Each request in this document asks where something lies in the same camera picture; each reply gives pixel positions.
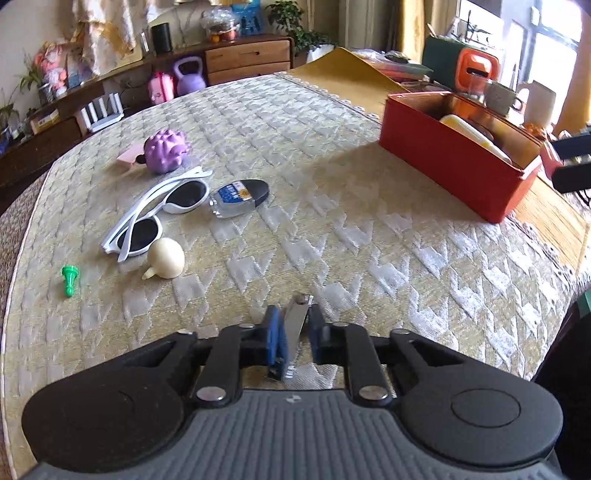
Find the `silver nail clipper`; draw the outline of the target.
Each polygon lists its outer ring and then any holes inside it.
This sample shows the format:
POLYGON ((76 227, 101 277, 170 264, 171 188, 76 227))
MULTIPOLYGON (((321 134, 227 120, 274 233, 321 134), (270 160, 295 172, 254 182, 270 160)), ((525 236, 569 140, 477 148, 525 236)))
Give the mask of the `silver nail clipper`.
POLYGON ((291 298, 283 313, 276 355, 276 373, 280 381, 290 379, 294 375, 294 361, 297 358, 301 330, 308 318, 313 299, 311 294, 297 293, 291 298))

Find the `white yellow pill bottle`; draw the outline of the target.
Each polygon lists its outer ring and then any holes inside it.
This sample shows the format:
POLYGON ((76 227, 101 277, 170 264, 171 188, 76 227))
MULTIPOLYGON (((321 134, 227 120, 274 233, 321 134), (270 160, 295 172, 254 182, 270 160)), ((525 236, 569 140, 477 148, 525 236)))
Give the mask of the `white yellow pill bottle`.
POLYGON ((512 163, 510 157, 503 152, 499 147, 497 147, 492 140, 486 137, 483 133, 469 124, 466 120, 462 119, 461 117, 448 114, 445 115, 440 122, 449 128, 455 130, 456 132, 460 133, 461 135, 465 136, 466 138, 472 140, 485 150, 489 151, 490 153, 494 154, 501 160, 505 161, 508 164, 512 163))

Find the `white tall cup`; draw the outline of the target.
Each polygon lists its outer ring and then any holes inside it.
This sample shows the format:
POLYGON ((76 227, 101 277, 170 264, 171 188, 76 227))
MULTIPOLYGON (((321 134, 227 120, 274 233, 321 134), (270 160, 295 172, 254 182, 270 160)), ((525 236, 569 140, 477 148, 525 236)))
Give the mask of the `white tall cup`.
POLYGON ((522 90, 529 92, 524 111, 524 123, 546 129, 551 123, 556 93, 537 81, 521 83, 517 87, 517 92, 522 90))

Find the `red metal tin box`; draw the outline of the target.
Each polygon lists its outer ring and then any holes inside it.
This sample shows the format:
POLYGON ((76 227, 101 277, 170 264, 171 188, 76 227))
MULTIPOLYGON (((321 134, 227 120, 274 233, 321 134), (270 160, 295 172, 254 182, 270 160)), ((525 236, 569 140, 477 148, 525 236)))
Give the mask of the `red metal tin box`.
POLYGON ((480 103, 452 92, 394 93, 386 100, 380 145, 431 178, 486 221, 501 222, 530 190, 542 143, 480 103), (485 131, 502 159, 445 125, 455 115, 485 131))

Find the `cream garlic shaped toy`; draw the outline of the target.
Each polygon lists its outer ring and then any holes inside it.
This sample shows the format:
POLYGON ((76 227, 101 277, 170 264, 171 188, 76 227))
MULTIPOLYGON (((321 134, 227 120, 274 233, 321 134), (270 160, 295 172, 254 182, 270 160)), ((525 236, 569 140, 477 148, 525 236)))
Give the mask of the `cream garlic shaped toy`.
POLYGON ((142 275, 143 280, 154 276, 162 279, 174 279, 183 272, 185 254, 178 242, 163 237, 150 246, 147 252, 147 262, 148 268, 142 275))

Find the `clear drinking glass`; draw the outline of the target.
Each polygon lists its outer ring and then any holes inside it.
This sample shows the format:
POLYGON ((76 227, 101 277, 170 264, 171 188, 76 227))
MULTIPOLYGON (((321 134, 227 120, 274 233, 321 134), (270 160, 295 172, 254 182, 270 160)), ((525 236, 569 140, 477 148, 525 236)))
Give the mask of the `clear drinking glass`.
POLYGON ((483 104, 487 86, 488 78, 479 72, 473 72, 469 75, 467 96, 471 100, 483 104))

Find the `cream quilted table mat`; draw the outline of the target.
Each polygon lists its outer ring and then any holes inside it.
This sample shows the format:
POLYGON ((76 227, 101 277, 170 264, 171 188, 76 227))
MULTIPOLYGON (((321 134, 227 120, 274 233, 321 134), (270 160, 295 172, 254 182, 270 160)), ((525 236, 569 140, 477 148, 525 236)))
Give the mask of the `cream quilted table mat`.
POLYGON ((58 159, 1 220, 9 476, 33 465, 20 417, 46 384, 178 330, 207 337, 259 320, 298 291, 329 319, 374 334, 407 328, 533 376, 589 282, 588 224, 559 199, 534 201, 551 239, 516 217, 487 223, 382 149, 380 130, 375 115, 270 75, 152 107, 58 159), (185 134, 212 188, 256 178, 270 196, 232 219, 207 206, 160 213, 185 268, 143 280, 144 257, 119 262, 101 241, 156 183, 141 168, 119 169, 116 156, 163 128, 185 134), (65 265, 79 270, 71 298, 65 265))

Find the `white sunglasses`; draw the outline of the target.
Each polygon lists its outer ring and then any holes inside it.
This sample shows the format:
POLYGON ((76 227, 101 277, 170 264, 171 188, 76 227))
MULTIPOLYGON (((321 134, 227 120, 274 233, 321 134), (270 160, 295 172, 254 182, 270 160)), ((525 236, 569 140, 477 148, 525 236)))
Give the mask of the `white sunglasses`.
POLYGON ((102 240, 104 253, 117 254, 119 262, 145 254, 162 236, 158 215, 183 215, 201 206, 211 193, 206 180, 212 174, 211 169, 197 166, 150 188, 102 240))

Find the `small bottle black cap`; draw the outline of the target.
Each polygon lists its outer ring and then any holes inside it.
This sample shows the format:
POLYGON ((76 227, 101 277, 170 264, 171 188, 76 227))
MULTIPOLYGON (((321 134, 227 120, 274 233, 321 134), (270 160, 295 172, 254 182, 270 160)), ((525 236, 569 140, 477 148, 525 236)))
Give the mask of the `small bottle black cap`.
POLYGON ((228 219, 256 210, 270 195, 270 186, 259 179, 228 183, 209 196, 209 207, 217 218, 228 219))

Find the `green chess pawn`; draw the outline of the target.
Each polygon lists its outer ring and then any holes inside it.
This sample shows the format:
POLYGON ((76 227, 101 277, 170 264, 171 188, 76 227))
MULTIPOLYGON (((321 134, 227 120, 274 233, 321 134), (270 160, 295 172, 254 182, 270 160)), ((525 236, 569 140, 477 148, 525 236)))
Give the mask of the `green chess pawn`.
POLYGON ((74 265, 65 265, 61 269, 61 274, 64 280, 64 295, 71 298, 75 294, 79 270, 74 265))

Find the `purple spiky ball toy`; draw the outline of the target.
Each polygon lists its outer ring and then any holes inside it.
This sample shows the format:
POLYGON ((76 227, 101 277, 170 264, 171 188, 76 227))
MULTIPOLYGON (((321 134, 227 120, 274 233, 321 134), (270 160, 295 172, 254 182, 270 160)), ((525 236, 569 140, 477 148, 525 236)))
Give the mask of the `purple spiky ball toy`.
POLYGON ((149 136, 143 143, 143 152, 135 162, 158 175, 167 174, 179 168, 189 147, 181 131, 160 130, 149 136))

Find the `white wifi router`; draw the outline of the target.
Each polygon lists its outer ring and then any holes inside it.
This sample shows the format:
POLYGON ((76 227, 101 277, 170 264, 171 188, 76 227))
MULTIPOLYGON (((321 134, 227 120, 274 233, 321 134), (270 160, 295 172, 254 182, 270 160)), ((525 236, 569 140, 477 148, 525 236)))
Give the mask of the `white wifi router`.
POLYGON ((118 92, 97 97, 84 105, 78 112, 83 133, 94 134, 118 123, 124 118, 122 102, 118 92))

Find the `wooden tv cabinet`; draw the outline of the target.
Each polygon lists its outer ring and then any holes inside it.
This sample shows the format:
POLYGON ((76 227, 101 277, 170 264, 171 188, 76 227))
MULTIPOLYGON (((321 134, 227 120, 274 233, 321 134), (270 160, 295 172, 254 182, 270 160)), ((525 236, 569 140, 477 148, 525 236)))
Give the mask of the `wooden tv cabinet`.
POLYGON ((49 126, 1 155, 1 186, 7 188, 30 178, 85 139, 89 131, 80 110, 90 101, 118 91, 127 115, 147 108, 147 83, 152 74, 172 74, 175 62, 191 56, 204 62, 202 77, 205 84, 212 86, 289 70, 294 63, 294 42, 277 34, 204 42, 159 56, 150 55, 91 79, 34 112, 32 120, 47 118, 49 126))

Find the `potted green tree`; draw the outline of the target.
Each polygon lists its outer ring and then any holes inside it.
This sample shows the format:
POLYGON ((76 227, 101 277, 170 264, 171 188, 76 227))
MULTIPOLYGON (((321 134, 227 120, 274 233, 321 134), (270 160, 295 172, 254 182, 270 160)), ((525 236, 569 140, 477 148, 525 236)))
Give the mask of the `potted green tree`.
POLYGON ((270 1, 263 7, 270 27, 293 43, 294 67, 308 62, 308 55, 338 42, 315 29, 315 1, 270 1))

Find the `pink doll figure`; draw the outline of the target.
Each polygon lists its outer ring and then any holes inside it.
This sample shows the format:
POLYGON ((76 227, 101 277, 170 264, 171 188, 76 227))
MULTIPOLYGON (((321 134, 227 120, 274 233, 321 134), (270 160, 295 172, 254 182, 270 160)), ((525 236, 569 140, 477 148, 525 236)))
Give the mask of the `pink doll figure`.
POLYGON ((33 63, 40 69, 42 79, 49 84, 56 97, 66 93, 66 53, 62 44, 45 42, 35 55, 33 63))

